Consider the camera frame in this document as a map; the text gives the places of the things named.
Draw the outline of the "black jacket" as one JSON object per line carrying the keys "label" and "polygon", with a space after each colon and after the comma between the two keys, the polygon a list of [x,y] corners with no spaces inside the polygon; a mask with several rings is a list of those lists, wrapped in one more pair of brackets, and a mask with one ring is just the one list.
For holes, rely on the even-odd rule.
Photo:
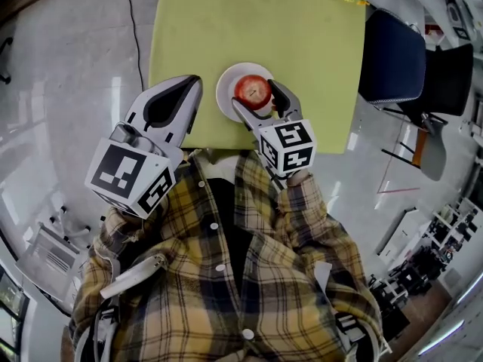
{"label": "black jacket", "polygon": [[466,108],[473,71],[473,46],[426,51],[422,94],[415,106],[426,113],[461,116]]}

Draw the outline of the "white round plate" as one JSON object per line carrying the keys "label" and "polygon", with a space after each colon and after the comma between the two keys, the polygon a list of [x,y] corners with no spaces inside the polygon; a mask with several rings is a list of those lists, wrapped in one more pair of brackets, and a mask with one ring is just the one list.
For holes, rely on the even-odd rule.
{"label": "white round plate", "polygon": [[259,75],[266,80],[273,79],[272,73],[257,63],[236,63],[230,66],[220,76],[216,86],[216,101],[219,110],[231,121],[242,123],[232,107],[235,86],[246,75]]}

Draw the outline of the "grey chair with orange leg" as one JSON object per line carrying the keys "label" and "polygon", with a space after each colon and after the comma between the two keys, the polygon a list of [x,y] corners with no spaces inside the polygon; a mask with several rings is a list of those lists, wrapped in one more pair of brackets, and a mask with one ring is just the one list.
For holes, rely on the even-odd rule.
{"label": "grey chair with orange leg", "polygon": [[412,122],[407,115],[403,115],[402,111],[392,109],[384,109],[384,111],[394,114],[392,115],[393,118],[414,126],[417,129],[417,137],[414,148],[399,140],[397,141],[403,149],[412,154],[410,159],[386,149],[382,149],[381,152],[417,168],[427,178],[438,182],[444,173],[447,162],[447,151],[443,142],[442,131],[448,122],[436,115],[423,113],[423,126],[420,126]]}

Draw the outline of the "person's left forearm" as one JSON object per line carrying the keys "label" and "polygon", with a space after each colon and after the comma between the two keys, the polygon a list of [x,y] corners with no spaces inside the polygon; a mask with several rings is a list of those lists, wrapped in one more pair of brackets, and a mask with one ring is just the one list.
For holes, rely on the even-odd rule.
{"label": "person's left forearm", "polygon": [[103,240],[118,244],[143,241],[155,230],[160,216],[157,208],[150,216],[143,219],[110,207],[105,216],[100,236]]}

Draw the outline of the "person's yellow plaid shirt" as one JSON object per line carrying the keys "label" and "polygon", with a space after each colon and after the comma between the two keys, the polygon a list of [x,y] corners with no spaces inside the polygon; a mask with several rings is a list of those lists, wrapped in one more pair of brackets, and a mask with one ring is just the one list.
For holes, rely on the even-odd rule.
{"label": "person's yellow plaid shirt", "polygon": [[[208,179],[235,186],[235,223],[253,235],[238,295]],[[377,362],[379,306],[358,248],[327,212],[319,238],[279,226],[279,193],[257,154],[212,164],[193,152],[143,241],[99,235],[69,323],[87,362]]]}

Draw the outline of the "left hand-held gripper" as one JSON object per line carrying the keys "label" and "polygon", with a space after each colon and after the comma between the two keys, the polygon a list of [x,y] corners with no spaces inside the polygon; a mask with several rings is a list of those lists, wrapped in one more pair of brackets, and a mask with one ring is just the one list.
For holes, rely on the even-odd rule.
{"label": "left hand-held gripper", "polygon": [[[126,123],[102,138],[85,185],[109,205],[146,219],[176,184],[181,147],[203,94],[198,75],[169,78],[142,92]],[[154,143],[150,138],[158,138]]]}

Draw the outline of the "white low cabinet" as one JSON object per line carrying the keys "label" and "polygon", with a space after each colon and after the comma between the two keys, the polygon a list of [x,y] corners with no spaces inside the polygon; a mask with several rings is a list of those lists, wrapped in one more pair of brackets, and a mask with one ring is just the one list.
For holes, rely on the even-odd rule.
{"label": "white low cabinet", "polygon": [[420,211],[415,207],[404,210],[395,218],[377,249],[377,255],[384,265],[390,267],[415,236],[419,227],[419,218]]}

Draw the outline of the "red apple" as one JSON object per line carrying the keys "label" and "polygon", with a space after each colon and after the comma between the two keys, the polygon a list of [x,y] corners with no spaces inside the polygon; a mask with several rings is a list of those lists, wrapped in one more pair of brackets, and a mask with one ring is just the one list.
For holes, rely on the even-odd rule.
{"label": "red apple", "polygon": [[269,103],[272,88],[260,75],[245,75],[236,83],[234,94],[235,98],[249,109],[260,110]]}

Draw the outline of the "blue fabric chair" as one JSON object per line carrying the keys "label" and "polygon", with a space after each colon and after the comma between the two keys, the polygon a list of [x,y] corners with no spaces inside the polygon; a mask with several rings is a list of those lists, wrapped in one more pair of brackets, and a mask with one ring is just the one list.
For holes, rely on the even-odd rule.
{"label": "blue fabric chair", "polygon": [[390,11],[375,10],[365,23],[358,93],[368,103],[415,100],[423,92],[426,43]]}

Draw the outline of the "black office chair base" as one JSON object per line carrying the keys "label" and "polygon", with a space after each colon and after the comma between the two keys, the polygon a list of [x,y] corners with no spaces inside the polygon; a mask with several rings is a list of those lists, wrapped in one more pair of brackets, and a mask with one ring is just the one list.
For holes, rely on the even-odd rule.
{"label": "black office chair base", "polygon": [[10,84],[11,74],[8,71],[8,49],[14,38],[9,36],[0,44],[0,83]]}

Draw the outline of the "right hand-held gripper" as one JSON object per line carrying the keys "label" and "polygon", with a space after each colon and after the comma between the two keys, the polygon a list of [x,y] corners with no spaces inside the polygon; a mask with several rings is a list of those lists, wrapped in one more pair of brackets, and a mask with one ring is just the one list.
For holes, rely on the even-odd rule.
{"label": "right hand-held gripper", "polygon": [[313,165],[315,134],[309,120],[302,119],[298,97],[276,80],[268,83],[278,118],[286,122],[274,124],[271,114],[258,115],[237,99],[232,99],[232,107],[249,131],[260,132],[260,153],[274,174],[286,177]]}

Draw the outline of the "green tablecloth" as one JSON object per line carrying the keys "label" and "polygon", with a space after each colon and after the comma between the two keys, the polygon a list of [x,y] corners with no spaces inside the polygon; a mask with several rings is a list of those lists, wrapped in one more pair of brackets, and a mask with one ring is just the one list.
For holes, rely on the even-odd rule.
{"label": "green tablecloth", "polygon": [[320,153],[341,154],[352,123],[365,10],[344,0],[159,0],[149,83],[198,75],[202,102],[186,148],[249,149],[253,137],[215,98],[225,70],[259,64],[299,98]]}

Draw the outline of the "person's right forearm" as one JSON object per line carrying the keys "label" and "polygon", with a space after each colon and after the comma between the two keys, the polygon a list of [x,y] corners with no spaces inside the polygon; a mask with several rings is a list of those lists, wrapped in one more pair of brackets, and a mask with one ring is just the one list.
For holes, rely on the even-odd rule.
{"label": "person's right forearm", "polygon": [[279,226],[291,241],[304,243],[319,238],[327,209],[313,175],[302,170],[286,182],[278,196]]}

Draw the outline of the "white shelf unit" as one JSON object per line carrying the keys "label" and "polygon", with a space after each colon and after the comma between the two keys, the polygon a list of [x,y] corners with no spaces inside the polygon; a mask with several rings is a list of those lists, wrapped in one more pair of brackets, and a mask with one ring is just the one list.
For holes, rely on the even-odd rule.
{"label": "white shelf unit", "polygon": [[475,238],[478,230],[483,230],[483,209],[468,198],[460,198],[432,213],[423,239],[433,250],[453,255]]}

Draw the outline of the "person's black inner shirt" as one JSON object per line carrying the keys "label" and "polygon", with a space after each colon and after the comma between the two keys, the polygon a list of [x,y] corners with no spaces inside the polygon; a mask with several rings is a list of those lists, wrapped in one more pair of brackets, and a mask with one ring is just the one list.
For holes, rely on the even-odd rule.
{"label": "person's black inner shirt", "polygon": [[208,179],[208,184],[222,223],[236,289],[241,296],[245,259],[253,235],[235,223],[235,186],[223,178]]}

